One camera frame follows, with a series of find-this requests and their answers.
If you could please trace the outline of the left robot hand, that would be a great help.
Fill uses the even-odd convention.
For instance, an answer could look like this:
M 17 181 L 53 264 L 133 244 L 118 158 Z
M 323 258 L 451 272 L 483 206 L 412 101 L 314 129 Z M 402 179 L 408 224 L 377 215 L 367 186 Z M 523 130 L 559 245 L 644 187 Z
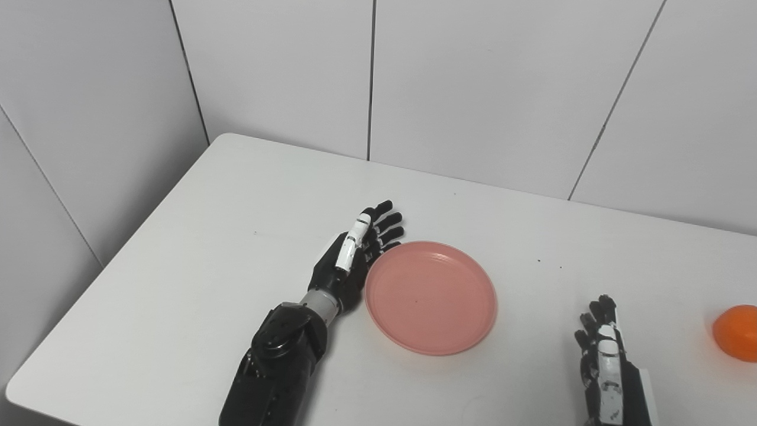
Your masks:
M 329 317 L 351 312 L 361 300 L 371 267 L 382 254 L 400 245 L 405 235 L 402 223 L 402 214 L 390 200 L 365 208 L 316 262 L 302 304 L 315 310 L 317 299 L 324 297 Z

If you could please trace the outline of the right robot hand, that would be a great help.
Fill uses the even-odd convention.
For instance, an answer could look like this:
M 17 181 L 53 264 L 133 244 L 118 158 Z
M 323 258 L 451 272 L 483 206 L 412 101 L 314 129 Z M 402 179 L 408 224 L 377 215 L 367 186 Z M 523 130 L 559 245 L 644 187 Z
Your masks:
M 627 357 L 617 323 L 616 302 L 608 295 L 591 301 L 580 315 L 575 340 L 581 350 L 580 375 L 586 425 L 658 425 L 651 378 Z

